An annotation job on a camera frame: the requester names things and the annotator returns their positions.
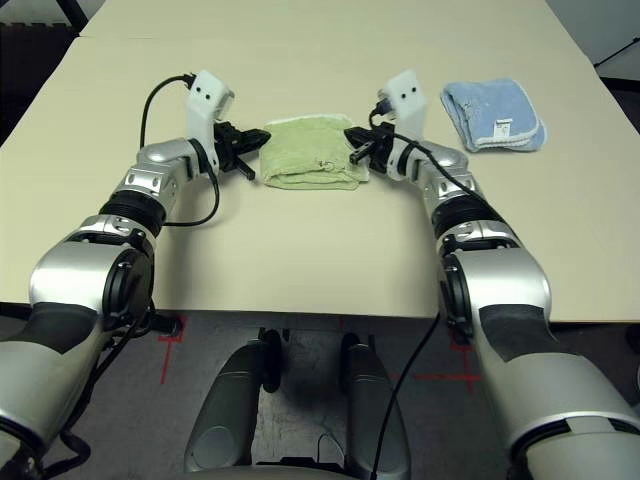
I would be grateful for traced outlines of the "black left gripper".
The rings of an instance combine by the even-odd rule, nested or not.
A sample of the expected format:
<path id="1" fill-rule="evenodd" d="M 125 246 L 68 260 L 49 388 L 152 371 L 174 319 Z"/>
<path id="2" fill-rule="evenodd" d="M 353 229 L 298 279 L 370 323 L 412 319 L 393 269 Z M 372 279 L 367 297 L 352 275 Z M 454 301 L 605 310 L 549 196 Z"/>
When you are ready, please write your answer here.
<path id="1" fill-rule="evenodd" d="M 254 180 L 255 171 L 240 158 L 240 155 L 259 150 L 270 137 L 271 134 L 262 129 L 241 131 L 230 122 L 216 123 L 214 138 L 219 169 L 224 173 L 238 170 L 248 180 Z"/>

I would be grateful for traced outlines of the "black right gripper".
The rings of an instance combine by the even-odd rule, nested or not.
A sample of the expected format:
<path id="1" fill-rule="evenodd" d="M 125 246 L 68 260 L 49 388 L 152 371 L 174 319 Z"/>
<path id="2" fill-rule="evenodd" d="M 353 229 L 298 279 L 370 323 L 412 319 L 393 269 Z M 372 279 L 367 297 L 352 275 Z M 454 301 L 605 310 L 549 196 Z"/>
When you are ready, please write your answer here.
<path id="1" fill-rule="evenodd" d="M 395 126 L 388 122 L 382 122 L 371 129 L 363 127 L 351 127 L 344 130 L 352 152 L 349 161 L 353 165 L 359 165 L 365 159 L 369 160 L 369 168 L 377 173 L 387 171 L 387 163 L 393 149 Z"/>

